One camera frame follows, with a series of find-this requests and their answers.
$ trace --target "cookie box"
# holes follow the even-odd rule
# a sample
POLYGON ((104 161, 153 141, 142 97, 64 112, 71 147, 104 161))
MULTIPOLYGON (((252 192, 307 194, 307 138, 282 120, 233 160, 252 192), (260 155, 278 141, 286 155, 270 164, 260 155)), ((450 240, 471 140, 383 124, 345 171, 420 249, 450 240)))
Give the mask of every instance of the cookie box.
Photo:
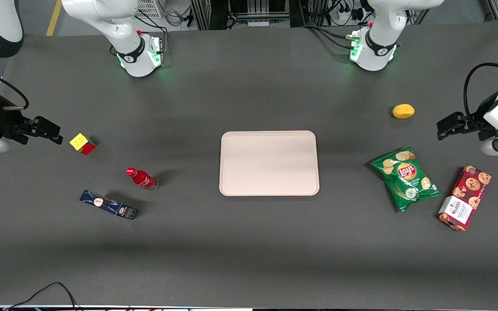
POLYGON ((113 215, 126 219, 134 219, 134 217, 136 217, 136 213, 138 212, 138 210, 133 207, 111 200, 108 197, 98 195, 97 193, 91 192, 87 189, 84 190, 80 196, 80 201, 99 207, 104 211, 108 211, 113 215))
POLYGON ((465 167, 451 195, 441 205, 437 219, 456 232, 466 231, 491 178, 471 165, 465 167))

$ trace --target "yellow floor stripe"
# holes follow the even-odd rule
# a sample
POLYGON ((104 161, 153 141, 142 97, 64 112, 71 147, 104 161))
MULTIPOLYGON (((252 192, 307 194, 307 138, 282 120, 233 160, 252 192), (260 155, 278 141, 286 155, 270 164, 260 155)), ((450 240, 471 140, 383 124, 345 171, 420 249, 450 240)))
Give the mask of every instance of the yellow floor stripe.
POLYGON ((57 20, 59 19, 59 13, 61 13, 61 7, 63 3, 61 0, 57 0, 55 3, 55 8, 53 9, 53 15, 51 16, 51 20, 49 22, 49 27, 47 27, 47 33, 45 35, 53 35, 55 31, 55 26, 57 25, 57 20))

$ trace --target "yellow sponge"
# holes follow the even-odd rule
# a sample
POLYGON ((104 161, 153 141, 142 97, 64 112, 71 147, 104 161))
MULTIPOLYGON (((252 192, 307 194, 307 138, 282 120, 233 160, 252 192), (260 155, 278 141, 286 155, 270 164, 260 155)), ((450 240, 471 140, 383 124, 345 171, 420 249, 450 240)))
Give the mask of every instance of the yellow sponge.
POLYGON ((89 140, 80 133, 70 141, 70 144, 73 145, 74 149, 80 150, 87 142, 89 140))
POLYGON ((400 104, 393 108, 393 116, 398 119, 410 118, 415 114, 415 109, 409 104, 400 104))

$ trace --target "bottle cap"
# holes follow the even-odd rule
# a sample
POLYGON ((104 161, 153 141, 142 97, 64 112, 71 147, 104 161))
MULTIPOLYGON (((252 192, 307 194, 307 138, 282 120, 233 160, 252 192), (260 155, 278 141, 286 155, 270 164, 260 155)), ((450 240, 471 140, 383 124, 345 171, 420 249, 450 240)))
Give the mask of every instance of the bottle cap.
POLYGON ((134 177, 136 176, 136 174, 138 173, 138 171, 136 171, 135 168, 133 167, 129 167, 127 170, 126 170, 126 173, 128 174, 128 176, 130 177, 134 177))

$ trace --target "red bottle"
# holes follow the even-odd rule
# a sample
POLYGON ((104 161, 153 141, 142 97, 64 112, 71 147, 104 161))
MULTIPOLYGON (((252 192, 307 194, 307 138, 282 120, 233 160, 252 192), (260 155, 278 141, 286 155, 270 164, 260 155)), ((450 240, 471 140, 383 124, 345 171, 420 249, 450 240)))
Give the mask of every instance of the red bottle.
POLYGON ((153 191, 158 186, 156 179, 149 176, 144 171, 138 171, 137 169, 130 167, 126 170, 128 176, 132 177, 132 180, 136 185, 140 185, 143 189, 153 191))

